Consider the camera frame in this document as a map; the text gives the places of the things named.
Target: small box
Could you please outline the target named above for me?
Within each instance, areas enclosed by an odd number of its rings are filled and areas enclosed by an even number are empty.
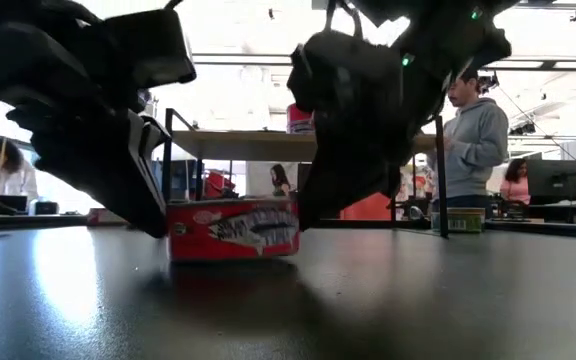
[[[483,208],[448,208],[448,232],[481,233],[486,224],[486,209]],[[433,231],[439,231],[439,213],[431,217]]]
[[[297,205],[289,198],[206,200],[168,206],[171,261],[293,255]]]

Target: red cardboard box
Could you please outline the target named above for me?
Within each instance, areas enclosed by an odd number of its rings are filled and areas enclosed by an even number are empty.
[[[297,206],[288,198],[206,200],[168,206],[172,261],[293,255]]]

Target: computer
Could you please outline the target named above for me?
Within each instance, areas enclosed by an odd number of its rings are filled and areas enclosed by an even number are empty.
[[[530,205],[576,200],[575,160],[526,160]]]

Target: cable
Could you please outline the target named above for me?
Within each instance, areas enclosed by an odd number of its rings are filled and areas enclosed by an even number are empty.
[[[547,134],[542,128],[539,127],[539,125],[537,125],[537,123],[532,120],[530,118],[530,116],[528,116],[528,114],[526,114],[526,112],[519,106],[517,105],[517,103],[512,99],[512,97],[510,97],[510,95],[508,95],[508,93],[506,93],[504,91],[504,89],[501,86],[497,87],[499,89],[499,91],[501,91],[502,94],[504,94],[504,96],[506,98],[508,98],[508,100],[517,108],[517,110],[519,110],[521,112],[521,114],[526,118],[526,120],[528,121],[528,123],[530,123],[532,126],[535,127],[535,129],[541,131],[547,139],[549,139],[550,141],[553,142],[553,144],[555,144],[559,149],[561,149],[561,151],[563,151],[566,155],[568,155],[571,159],[576,161],[576,157],[572,156],[572,154],[570,152],[568,152],[568,150],[566,150],[563,146],[561,146],[561,144],[559,144],[553,137],[552,135]]]

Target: glossy tabletop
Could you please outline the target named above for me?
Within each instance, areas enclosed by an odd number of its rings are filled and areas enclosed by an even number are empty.
[[[313,230],[168,267],[138,232],[0,233],[0,359],[576,359],[576,239]]]

